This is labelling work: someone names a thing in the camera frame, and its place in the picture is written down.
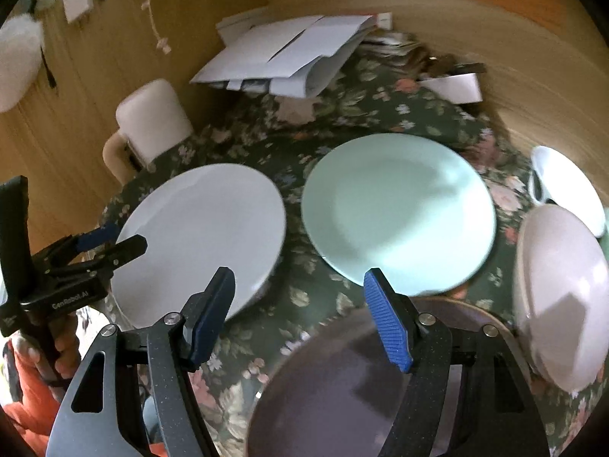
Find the dark purple plate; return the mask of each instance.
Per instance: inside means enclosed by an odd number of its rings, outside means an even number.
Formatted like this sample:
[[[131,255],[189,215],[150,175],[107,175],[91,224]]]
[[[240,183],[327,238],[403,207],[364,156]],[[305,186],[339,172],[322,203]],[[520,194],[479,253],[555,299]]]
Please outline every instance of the dark purple plate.
[[[516,340],[486,311],[443,297],[413,302],[453,328],[496,326],[529,379]],[[273,375],[250,421],[247,456],[376,457],[409,379],[387,359],[369,311],[354,311],[321,329]],[[452,366],[432,456],[448,447],[460,380],[461,366]]]

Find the human hand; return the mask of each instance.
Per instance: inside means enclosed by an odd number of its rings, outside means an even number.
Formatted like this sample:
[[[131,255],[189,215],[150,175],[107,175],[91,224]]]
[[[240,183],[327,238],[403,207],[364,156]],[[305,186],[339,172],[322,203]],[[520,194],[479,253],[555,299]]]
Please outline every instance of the human hand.
[[[80,340],[76,336],[78,318],[76,313],[58,318],[49,323],[49,328],[55,339],[55,348],[60,357],[55,363],[55,369],[64,379],[74,377],[80,365],[80,353],[78,345]],[[13,348],[19,354],[23,363],[38,369],[41,374],[45,374],[47,363],[43,362],[42,353],[37,347],[24,337],[21,332],[13,336]]]

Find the table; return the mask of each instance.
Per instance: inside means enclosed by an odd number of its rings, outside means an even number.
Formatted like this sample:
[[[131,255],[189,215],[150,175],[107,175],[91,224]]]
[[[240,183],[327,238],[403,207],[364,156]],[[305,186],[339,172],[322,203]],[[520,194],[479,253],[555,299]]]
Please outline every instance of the table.
[[[361,287],[316,253],[300,217],[307,175],[322,156],[346,141],[370,133],[408,132],[450,146],[476,168],[495,203],[497,236],[480,271],[448,295],[514,327],[512,273],[518,230],[531,208],[525,189],[530,165],[486,126],[486,120],[419,89],[376,60],[352,57],[316,99],[244,97],[225,123],[209,126],[161,155],[112,199],[101,223],[122,226],[158,186],[209,163],[251,166],[281,192],[287,234],[268,291],[225,324],[211,358],[191,375],[197,402],[223,456],[243,455],[255,402],[282,360],[319,328],[364,304]],[[129,326],[112,296],[101,309],[111,321]],[[532,392],[552,455],[569,444],[601,398],[607,385],[604,373],[601,370],[596,382],[579,393],[565,393],[533,376]]]

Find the white paper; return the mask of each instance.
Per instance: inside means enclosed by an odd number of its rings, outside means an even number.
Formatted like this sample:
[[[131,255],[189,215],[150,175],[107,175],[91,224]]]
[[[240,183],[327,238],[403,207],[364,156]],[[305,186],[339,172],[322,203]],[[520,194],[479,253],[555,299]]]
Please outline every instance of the white paper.
[[[274,18],[269,12],[269,7],[255,8],[241,14],[222,19],[215,28],[225,46],[236,42],[241,36],[255,26],[273,22]]]
[[[482,101],[482,93],[476,74],[451,75],[419,82],[439,96],[454,103],[465,105]]]
[[[394,17],[391,12],[384,12],[376,16],[376,26],[379,29],[391,31],[394,28]]]
[[[290,41],[322,17],[316,15],[254,27],[212,58],[192,81],[268,77],[247,71],[260,70]]]
[[[333,56],[362,27],[374,23],[371,16],[324,17],[269,61],[266,77],[290,77],[319,57]]]
[[[232,81],[228,81],[226,88],[229,91],[240,91],[242,84],[243,84],[243,81],[241,79],[235,79]]]
[[[333,56],[320,57],[308,63],[291,77],[271,79],[269,93],[291,98],[313,98],[323,91],[355,48],[365,38],[367,30],[357,33]]]
[[[287,78],[320,57],[333,56],[362,29],[371,30],[374,22],[373,16],[312,16],[255,27],[191,82]]]

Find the light blue plate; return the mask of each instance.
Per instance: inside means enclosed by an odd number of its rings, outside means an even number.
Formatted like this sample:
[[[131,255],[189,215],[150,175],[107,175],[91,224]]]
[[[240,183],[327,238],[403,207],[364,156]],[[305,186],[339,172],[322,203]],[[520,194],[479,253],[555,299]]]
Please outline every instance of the light blue plate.
[[[449,148],[374,134],[327,154],[304,185],[302,217],[325,261],[362,285],[379,267],[400,294],[444,292],[484,263],[495,212],[476,171]]]

